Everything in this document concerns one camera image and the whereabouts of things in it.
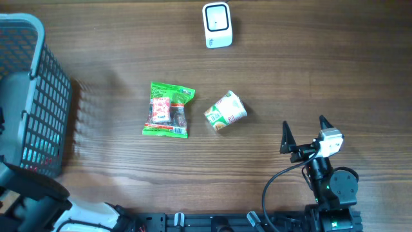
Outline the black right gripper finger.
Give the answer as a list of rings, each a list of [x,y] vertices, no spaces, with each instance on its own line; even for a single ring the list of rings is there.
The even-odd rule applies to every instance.
[[[326,119],[324,115],[319,116],[319,123],[322,130],[333,128],[333,125]]]
[[[281,154],[292,153],[296,150],[296,142],[287,121],[283,121],[283,132],[279,152]]]

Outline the instant noodle cup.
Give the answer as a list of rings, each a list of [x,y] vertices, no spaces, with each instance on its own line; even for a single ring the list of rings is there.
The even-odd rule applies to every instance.
[[[218,131],[247,116],[241,99],[232,91],[228,91],[220,100],[204,112],[204,116]]]

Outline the green snack bag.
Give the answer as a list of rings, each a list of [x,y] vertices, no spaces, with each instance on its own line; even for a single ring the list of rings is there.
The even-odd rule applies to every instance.
[[[144,128],[143,135],[188,138],[187,121],[185,117],[185,105],[194,98],[195,90],[183,86],[166,84],[162,82],[152,82],[150,91],[149,114]],[[154,123],[152,120],[153,98],[169,97],[171,100],[170,116],[171,120],[164,123]]]

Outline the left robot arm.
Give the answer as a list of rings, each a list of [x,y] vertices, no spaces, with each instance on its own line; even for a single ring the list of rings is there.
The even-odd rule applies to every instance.
[[[55,180],[1,156],[1,231],[136,231],[119,205],[70,197]]]

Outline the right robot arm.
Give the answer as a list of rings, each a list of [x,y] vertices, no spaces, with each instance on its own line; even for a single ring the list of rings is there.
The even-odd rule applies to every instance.
[[[341,150],[344,135],[324,116],[319,117],[321,130],[309,144],[295,142],[288,123],[283,122],[280,145],[282,154],[291,154],[290,162],[302,165],[306,183],[316,203],[305,208],[312,231],[362,231],[362,220],[352,206],[357,203],[359,176],[347,167],[334,168],[330,157]]]

